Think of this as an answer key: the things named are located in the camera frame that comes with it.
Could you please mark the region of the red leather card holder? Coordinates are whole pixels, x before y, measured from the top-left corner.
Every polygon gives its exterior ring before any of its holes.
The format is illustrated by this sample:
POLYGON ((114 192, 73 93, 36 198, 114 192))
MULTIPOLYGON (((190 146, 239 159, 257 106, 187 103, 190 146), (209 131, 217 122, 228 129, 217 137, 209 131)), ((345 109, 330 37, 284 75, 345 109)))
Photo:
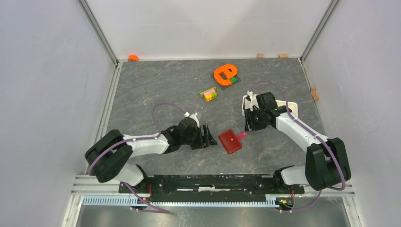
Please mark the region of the red leather card holder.
POLYGON ((226 150, 228 155, 231 155, 240 149, 242 149, 241 140, 244 139, 247 135, 247 132, 243 131, 242 133, 235 135, 232 129, 227 130, 226 132, 220 134, 218 136, 223 148, 226 150))

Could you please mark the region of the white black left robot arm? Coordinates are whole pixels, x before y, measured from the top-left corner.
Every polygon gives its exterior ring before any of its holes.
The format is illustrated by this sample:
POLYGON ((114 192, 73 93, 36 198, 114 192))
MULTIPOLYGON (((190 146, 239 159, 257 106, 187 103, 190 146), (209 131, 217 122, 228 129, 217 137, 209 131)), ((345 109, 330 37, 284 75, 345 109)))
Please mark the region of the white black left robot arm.
POLYGON ((200 125, 196 117, 182 119, 160 133, 131 136, 111 130, 95 143, 86 153, 87 173, 100 183, 118 180, 128 183, 136 192, 148 188, 148 179, 139 165, 129 164, 133 157, 149 154, 169 154, 189 146, 203 149, 217 145, 207 124, 200 125))

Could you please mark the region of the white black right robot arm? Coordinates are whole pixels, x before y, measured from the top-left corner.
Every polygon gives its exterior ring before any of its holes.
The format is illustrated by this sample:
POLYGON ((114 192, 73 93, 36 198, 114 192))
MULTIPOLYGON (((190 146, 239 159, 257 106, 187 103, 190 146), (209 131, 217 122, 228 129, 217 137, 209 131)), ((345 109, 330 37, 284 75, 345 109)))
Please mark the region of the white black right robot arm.
POLYGON ((273 187, 279 193, 292 185, 309 185, 314 190, 341 191, 351 179, 344 142, 317 132, 297 116, 297 104, 276 100, 271 92, 247 92, 242 98, 245 131, 259 131, 269 126, 286 134, 304 152, 303 166, 287 166, 274 172, 273 187))

